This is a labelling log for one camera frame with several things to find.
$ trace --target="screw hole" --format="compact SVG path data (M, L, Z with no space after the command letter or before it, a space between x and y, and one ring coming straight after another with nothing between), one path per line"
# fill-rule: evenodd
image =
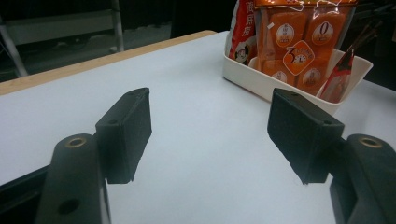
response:
M85 138L77 137L77 138L70 139L70 140L66 143L66 147L81 147L81 146L83 146L86 142L87 142L87 140L86 140Z
M364 137L359 139L359 141L367 147L382 147L382 144L373 138Z
M61 215L68 215L79 207L79 200L78 199L70 199L67 201L64 201L61 203L61 205L58 207L58 212Z

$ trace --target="wooden table edge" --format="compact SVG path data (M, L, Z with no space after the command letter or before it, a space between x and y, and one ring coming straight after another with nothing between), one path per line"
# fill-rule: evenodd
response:
M99 66L133 58L142 54L150 53L158 49L165 49L194 39L198 39L208 35L213 35L215 33L216 32L213 31L202 31L191 35L183 35L181 37L164 40L144 47L129 49L123 52L110 54L104 57L88 60L82 63L75 63L75 64L67 65L65 67L49 70L42 73L37 73L34 75L30 75L28 77L20 77L20 78L12 79L10 81L5 81L0 83L0 95L5 95L8 93L12 93L14 91L25 90L34 86L51 82L56 79L72 76L74 74L84 72Z

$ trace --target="floor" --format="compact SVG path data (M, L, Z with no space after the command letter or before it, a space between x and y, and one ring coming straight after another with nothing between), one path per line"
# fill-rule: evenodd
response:
M169 39L171 22L125 30L125 49L135 49ZM29 74L36 74L73 63L106 56L116 52L115 36L112 31L85 35L56 42L43 42L18 47ZM13 62L7 51L0 48L0 82L17 77Z

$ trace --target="white table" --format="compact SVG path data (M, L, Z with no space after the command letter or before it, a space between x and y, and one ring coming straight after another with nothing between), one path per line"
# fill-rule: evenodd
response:
M150 89L152 136L134 182L109 186L113 223L334 223L325 184L303 186L270 140L270 104L222 77L227 33L0 96L0 185L50 163L127 91ZM396 92L363 81L335 113L344 137L396 147Z

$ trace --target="snack package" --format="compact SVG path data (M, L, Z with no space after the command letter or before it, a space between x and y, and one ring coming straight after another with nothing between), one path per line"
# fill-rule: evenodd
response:
M237 0L227 36L226 55L248 65L257 55L256 42L253 0Z
M332 52L344 40L357 1L254 0L254 4L255 68L316 95L327 79Z

